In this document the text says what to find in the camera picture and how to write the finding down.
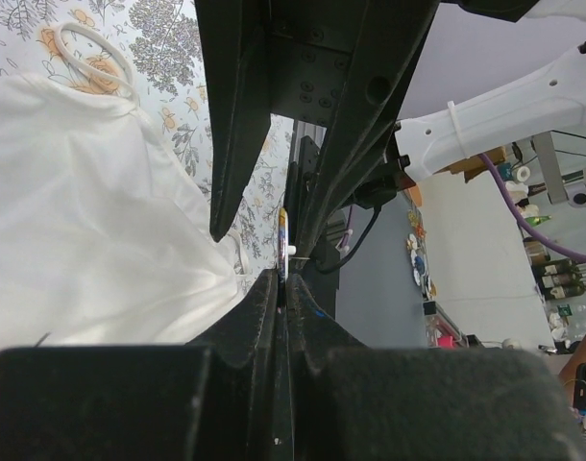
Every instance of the gray wall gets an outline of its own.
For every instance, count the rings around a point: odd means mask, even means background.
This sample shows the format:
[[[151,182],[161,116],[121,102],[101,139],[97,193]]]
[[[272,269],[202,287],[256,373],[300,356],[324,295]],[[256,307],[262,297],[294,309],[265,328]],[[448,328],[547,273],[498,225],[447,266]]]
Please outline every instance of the gray wall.
[[[403,195],[384,206],[368,238],[340,272],[336,320],[370,347],[427,344],[422,295],[405,246],[411,232],[409,209]],[[372,210],[354,208],[351,247],[371,217]]]

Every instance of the white wall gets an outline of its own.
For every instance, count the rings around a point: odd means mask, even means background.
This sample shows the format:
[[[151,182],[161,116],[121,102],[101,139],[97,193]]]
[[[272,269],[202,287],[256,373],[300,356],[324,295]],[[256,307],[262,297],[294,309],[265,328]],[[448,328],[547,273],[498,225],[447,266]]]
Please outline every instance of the white wall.
[[[586,40],[586,23],[569,17],[517,23],[440,5],[401,117],[446,109],[508,84]]]
[[[489,174],[464,184],[444,173],[420,186],[429,273],[449,316],[482,341],[552,344],[522,236]]]

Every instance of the black metal bracket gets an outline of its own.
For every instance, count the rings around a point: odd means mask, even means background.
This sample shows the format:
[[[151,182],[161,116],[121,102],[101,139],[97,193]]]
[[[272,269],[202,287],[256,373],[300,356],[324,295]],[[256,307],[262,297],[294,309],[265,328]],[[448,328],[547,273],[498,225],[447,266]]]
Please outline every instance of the black metal bracket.
[[[216,240],[231,226],[272,112],[328,128],[295,219],[299,255],[309,255],[330,214],[379,164],[438,3],[197,0]]]
[[[455,0],[467,12],[517,22],[539,3],[539,0]]]

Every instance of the wire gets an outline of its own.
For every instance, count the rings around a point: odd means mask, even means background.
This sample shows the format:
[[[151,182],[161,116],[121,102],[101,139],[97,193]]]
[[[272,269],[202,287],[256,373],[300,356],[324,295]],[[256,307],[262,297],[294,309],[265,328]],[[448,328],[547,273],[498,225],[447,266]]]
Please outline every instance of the wire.
[[[555,152],[559,153],[559,154],[568,154],[569,156],[577,156],[577,157],[586,157],[585,154],[578,154],[577,152],[569,152],[569,151],[561,151],[559,149],[555,149]],[[531,158],[530,160],[520,164],[520,162],[515,163],[512,167],[511,167],[511,174],[513,173],[513,170],[515,168],[522,168],[523,166],[529,165],[531,162],[533,162],[534,160],[536,160],[539,156],[534,156],[533,158]]]
[[[357,250],[359,250],[359,248],[361,247],[361,244],[363,243],[363,241],[366,239],[366,237],[368,236],[368,234],[372,230],[372,227],[374,226],[374,224],[377,222],[378,216],[380,215],[381,210],[382,210],[381,206],[377,206],[374,208],[374,214],[372,215],[372,219],[368,223],[368,226],[366,226],[366,229],[364,229],[363,233],[359,236],[359,240],[357,240],[357,243],[355,243],[354,248],[346,256],[344,256],[342,259],[340,259],[339,262],[337,262],[336,264],[334,264],[333,266],[328,267],[328,268],[322,268],[317,265],[316,266],[317,272],[319,274],[331,274],[332,272],[335,272],[338,269],[340,269],[342,266],[344,266],[351,259],[353,259],[354,254],[357,253]]]
[[[559,149],[555,149],[555,152],[558,152],[560,154],[568,154],[569,156],[586,157],[585,154],[578,154],[577,152],[569,152],[569,151],[560,151]]]
[[[575,378],[575,379],[569,379],[568,381],[566,381],[564,384],[562,384],[563,386],[568,386],[569,384],[571,384],[572,382],[577,382],[577,381],[581,381],[585,383],[585,379],[579,379],[579,378]]]
[[[496,185],[498,186],[498,189],[501,192],[501,195],[502,195],[502,198],[504,199],[504,202],[508,206],[508,209],[511,211],[511,214],[513,215],[513,217],[517,221],[517,224],[520,226],[520,228],[522,228],[524,231],[529,233],[530,236],[536,238],[539,242],[541,242],[547,248],[554,250],[555,252],[560,253],[561,255],[569,257],[570,259],[572,259],[575,262],[579,262],[579,263],[585,262],[586,263],[586,255],[583,255],[578,252],[574,252],[573,250],[570,250],[568,248],[561,247],[557,243],[546,238],[542,233],[540,233],[539,231],[534,229],[532,226],[530,226],[529,223],[524,219],[524,216],[522,216],[522,214],[517,210],[517,207],[515,206],[515,204],[511,200],[510,196],[508,195],[508,190],[506,190],[506,186],[504,185],[504,182],[502,181],[501,174],[499,173],[498,168],[496,168],[496,166],[494,165],[492,160],[490,160],[489,157],[487,157],[485,154],[481,154],[480,158],[483,161],[483,163],[485,164],[485,166],[487,167],[487,169],[489,170],[489,172],[491,173],[492,178],[494,178],[494,181],[496,182]]]
[[[551,130],[552,133],[559,133],[559,134],[564,134],[566,136],[572,136],[572,137],[578,137],[579,139],[585,139],[586,140],[586,136],[582,136],[581,134],[575,134],[575,133],[568,133],[568,132],[561,132],[559,130]]]

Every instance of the white drawstring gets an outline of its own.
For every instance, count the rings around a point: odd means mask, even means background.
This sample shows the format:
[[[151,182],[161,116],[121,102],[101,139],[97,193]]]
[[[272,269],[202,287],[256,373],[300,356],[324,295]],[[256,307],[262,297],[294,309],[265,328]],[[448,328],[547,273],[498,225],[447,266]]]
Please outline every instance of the white drawstring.
[[[242,273],[239,275],[246,276],[250,272],[251,263],[248,258],[248,255],[246,254],[246,251],[244,250],[244,247],[242,246],[242,237],[239,234],[239,232],[233,228],[229,229],[227,235],[231,237],[232,240],[235,242],[235,245],[237,245],[237,252],[239,253],[239,263],[242,266]]]
[[[86,38],[91,39],[92,41],[103,47],[103,49],[107,50],[108,53],[110,53],[113,56],[114,60],[118,62],[120,67],[122,67],[122,70],[124,71],[127,80],[125,81],[119,79],[114,75],[108,74],[107,72],[103,72],[99,69],[95,69],[91,65],[78,60],[75,56],[73,56],[73,54],[68,50],[68,48],[64,44],[64,41],[62,40],[62,31],[71,31],[82,36],[85,36]],[[105,40],[103,36],[97,34],[92,29],[88,29],[87,27],[81,26],[80,24],[77,24],[75,22],[65,22],[59,25],[54,30],[54,43],[56,43],[56,47],[61,52],[62,56],[74,67],[77,67],[78,70],[83,71],[82,73],[86,77],[89,77],[90,75],[96,75],[104,80],[109,80],[110,82],[115,82],[119,84],[129,92],[127,99],[131,99],[136,106],[139,105],[139,96],[137,95],[137,92],[134,89],[133,66],[130,62],[128,62],[125,59],[124,56],[122,56],[122,53],[120,53],[120,51],[118,51],[117,48],[111,45],[111,43]]]

